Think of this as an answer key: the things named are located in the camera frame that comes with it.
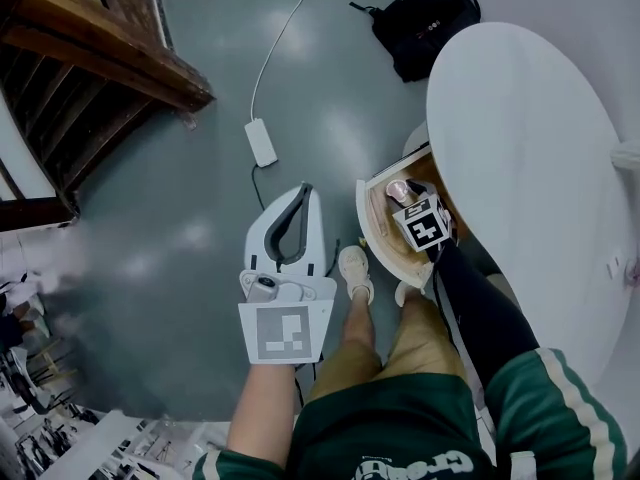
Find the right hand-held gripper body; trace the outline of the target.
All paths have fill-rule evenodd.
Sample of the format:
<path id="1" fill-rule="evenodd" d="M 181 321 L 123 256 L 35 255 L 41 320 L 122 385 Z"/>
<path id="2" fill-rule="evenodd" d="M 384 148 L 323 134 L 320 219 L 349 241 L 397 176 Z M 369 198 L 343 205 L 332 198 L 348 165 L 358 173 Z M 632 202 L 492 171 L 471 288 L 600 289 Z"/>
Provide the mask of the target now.
<path id="1" fill-rule="evenodd" d="M 393 219 L 416 252 L 425 251 L 451 236 L 451 215 L 437 194 L 400 209 Z"/>

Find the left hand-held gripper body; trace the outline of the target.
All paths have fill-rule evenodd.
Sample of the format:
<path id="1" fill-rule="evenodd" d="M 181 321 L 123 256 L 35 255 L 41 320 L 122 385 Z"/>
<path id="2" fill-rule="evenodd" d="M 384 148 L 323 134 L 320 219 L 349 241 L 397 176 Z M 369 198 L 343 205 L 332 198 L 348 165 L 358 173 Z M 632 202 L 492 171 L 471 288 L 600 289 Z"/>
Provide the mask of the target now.
<path id="1" fill-rule="evenodd" d="M 249 362 L 298 365 L 320 359 L 336 281 L 244 270 L 238 311 Z"/>

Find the small pink round object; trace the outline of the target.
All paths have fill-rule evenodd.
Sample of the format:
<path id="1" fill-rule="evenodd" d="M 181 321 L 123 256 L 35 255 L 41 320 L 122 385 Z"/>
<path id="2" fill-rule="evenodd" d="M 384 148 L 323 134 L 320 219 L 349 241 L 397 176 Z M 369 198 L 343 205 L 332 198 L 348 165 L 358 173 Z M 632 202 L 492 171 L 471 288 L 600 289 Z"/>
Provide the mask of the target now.
<path id="1" fill-rule="evenodd" d="M 390 181 L 385 188 L 386 195 L 402 207 L 411 206 L 414 203 L 412 191 L 403 179 Z"/>

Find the pink cylindrical tube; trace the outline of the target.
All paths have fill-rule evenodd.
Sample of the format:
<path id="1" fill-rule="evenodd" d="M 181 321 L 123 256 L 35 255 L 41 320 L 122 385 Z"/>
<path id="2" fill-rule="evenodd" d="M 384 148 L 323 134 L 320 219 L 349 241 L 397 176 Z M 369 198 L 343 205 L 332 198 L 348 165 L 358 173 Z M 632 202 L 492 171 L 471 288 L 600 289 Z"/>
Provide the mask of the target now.
<path id="1" fill-rule="evenodd" d="M 394 221 L 390 213 L 386 194 L 376 189 L 370 189 L 369 199 L 380 234 L 383 237 L 389 236 L 391 225 Z"/>

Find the large wooden drawer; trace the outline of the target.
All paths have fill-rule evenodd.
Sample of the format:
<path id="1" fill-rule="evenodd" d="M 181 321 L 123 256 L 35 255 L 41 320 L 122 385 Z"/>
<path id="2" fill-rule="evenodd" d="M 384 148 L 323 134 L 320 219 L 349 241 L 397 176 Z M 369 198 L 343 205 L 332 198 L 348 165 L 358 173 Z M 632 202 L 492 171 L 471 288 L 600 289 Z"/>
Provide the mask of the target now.
<path id="1" fill-rule="evenodd" d="M 357 181 L 356 209 L 362 235 L 372 254 L 398 280 L 416 288 L 422 288 L 426 285 L 433 270 L 427 254 L 416 252 L 411 248 L 394 219 L 390 235 L 383 237 L 378 230 L 369 199 L 370 189 L 385 193 L 386 185 L 390 181 L 408 178 L 433 183 L 444 207 L 450 212 L 456 223 L 457 237 L 465 239 L 470 235 L 469 227 L 453 204 L 453 200 L 440 177 L 429 144 L 421 145 L 396 163 L 377 173 L 373 178 Z"/>

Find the person's right forearm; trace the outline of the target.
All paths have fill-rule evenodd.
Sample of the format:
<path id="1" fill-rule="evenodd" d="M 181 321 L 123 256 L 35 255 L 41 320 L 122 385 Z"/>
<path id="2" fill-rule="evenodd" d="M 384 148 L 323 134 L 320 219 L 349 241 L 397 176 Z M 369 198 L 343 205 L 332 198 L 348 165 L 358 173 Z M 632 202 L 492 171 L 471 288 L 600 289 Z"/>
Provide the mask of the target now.
<path id="1" fill-rule="evenodd" d="M 512 359 L 539 343 L 521 310 L 451 239 L 427 250 L 483 387 Z"/>

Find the person's left forearm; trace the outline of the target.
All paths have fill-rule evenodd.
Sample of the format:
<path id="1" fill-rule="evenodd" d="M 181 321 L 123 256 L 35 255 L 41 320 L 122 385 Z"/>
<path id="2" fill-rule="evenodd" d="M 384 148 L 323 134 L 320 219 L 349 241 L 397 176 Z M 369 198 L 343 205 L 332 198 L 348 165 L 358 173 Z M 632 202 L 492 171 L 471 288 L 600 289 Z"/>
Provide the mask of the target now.
<path id="1" fill-rule="evenodd" d="M 252 365 L 231 420 L 227 449 L 285 468 L 293 433 L 292 365 Z"/>

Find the white round table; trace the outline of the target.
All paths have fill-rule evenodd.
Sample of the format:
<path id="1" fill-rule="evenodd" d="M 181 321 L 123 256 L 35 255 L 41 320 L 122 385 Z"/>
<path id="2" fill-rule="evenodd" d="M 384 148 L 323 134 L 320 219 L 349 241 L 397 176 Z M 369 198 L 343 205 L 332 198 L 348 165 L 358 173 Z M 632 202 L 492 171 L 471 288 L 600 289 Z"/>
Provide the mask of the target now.
<path id="1" fill-rule="evenodd" d="M 476 24 L 432 67 L 426 132 L 453 204 L 539 343 L 597 383 L 626 319 L 638 234 L 610 159 L 619 139 L 589 81 L 536 33 Z M 614 253 L 624 265 L 611 279 Z"/>

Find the person's beige shoe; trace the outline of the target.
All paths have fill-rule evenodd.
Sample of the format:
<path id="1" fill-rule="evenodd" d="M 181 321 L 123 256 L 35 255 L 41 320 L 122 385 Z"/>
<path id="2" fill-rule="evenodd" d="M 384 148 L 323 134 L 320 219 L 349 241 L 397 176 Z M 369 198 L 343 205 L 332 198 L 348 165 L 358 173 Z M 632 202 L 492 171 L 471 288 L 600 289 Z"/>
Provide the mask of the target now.
<path id="1" fill-rule="evenodd" d="M 365 251 L 358 245 L 343 248 L 338 257 L 338 267 L 350 298 L 361 290 L 367 293 L 367 302 L 374 299 L 374 287 L 369 275 L 369 263 Z"/>
<path id="2" fill-rule="evenodd" d="M 400 282 L 395 290 L 396 304 L 402 310 L 408 310 L 410 308 L 421 309 L 426 302 L 423 292 L 405 282 Z"/>

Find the person's leg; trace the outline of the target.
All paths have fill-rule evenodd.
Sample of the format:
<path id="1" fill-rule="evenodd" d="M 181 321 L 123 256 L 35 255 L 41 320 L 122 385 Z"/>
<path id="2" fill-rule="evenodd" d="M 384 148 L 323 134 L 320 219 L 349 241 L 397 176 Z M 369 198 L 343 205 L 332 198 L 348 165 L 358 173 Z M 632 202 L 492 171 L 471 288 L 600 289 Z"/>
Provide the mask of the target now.
<path id="1" fill-rule="evenodd" d="M 343 324 L 340 348 L 366 371 L 377 373 L 381 360 L 375 350 L 375 330 L 370 314 L 371 290 L 357 286 L 351 295 L 351 304 Z"/>

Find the white power adapter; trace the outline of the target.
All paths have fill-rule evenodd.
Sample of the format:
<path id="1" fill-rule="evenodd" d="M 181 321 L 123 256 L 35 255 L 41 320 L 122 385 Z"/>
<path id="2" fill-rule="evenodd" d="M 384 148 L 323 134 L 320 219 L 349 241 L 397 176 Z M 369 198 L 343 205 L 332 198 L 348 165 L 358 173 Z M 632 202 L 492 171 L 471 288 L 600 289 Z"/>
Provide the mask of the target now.
<path id="1" fill-rule="evenodd" d="M 270 166 L 278 160 L 265 123 L 261 118 L 249 122 L 245 126 L 245 132 L 259 168 Z"/>

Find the person's khaki shorts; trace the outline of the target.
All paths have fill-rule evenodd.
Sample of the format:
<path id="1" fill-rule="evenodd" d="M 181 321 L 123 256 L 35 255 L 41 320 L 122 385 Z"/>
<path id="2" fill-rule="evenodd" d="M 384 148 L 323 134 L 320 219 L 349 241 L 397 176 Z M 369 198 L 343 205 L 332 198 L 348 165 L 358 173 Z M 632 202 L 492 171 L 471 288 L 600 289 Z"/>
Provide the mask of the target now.
<path id="1" fill-rule="evenodd" d="M 426 299 L 421 309 L 401 309 L 401 319 L 386 362 L 377 373 L 363 370 L 358 359 L 337 350 L 324 361 L 311 389 L 310 401 L 367 382 L 412 374 L 443 374 L 466 378 L 459 353 L 435 303 Z"/>

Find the black backpack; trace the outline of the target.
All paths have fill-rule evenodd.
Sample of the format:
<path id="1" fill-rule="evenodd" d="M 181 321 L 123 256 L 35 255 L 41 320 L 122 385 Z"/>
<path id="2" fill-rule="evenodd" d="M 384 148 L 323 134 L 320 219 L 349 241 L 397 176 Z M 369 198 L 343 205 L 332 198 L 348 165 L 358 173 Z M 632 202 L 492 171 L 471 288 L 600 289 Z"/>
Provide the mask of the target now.
<path id="1" fill-rule="evenodd" d="M 405 83 L 429 77 L 446 43 L 481 21 L 477 0 L 395 0 L 384 9 L 350 6 L 371 17 L 373 34 Z"/>

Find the wooden staircase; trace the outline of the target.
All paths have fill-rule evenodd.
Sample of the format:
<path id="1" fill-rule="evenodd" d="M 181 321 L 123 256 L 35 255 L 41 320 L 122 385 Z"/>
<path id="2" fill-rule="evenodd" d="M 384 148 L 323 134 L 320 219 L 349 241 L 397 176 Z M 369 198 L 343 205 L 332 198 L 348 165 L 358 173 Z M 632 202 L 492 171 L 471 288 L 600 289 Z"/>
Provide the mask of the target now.
<path id="1" fill-rule="evenodd" d="M 161 0 L 0 0 L 0 233 L 71 223 L 76 191 L 133 130 L 212 100 Z"/>

